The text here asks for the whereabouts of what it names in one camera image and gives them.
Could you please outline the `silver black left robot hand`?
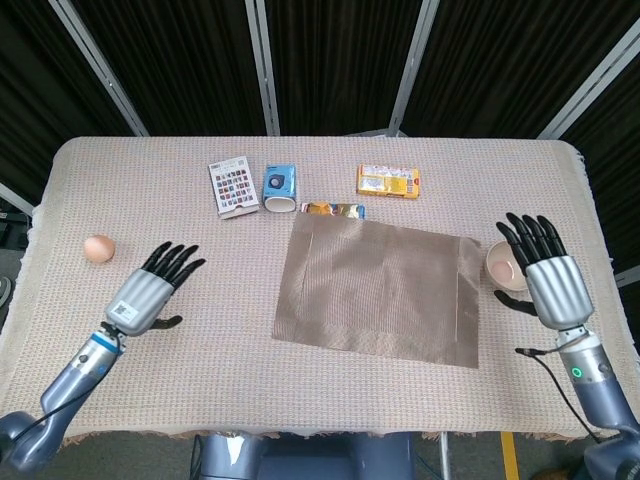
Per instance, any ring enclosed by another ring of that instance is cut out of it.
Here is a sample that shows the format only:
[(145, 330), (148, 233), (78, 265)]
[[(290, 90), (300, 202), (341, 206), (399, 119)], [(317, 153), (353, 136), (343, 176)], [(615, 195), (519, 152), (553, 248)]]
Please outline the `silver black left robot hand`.
[(137, 337), (149, 330), (169, 330), (179, 325), (183, 321), (181, 315), (161, 319), (160, 313), (189, 276), (206, 262), (200, 258), (188, 263), (198, 248), (173, 246), (170, 241), (157, 247), (108, 304), (103, 326)]

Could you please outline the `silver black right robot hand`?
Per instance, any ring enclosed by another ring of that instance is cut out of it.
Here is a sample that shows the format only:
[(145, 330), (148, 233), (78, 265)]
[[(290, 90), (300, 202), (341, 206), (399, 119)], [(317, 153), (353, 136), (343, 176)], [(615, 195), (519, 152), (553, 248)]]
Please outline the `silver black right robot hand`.
[(517, 300), (502, 290), (494, 296), (507, 308), (539, 318), (552, 330), (579, 327), (594, 313), (581, 270), (570, 256), (556, 227), (544, 216), (506, 214), (496, 223), (505, 237), (531, 299)]

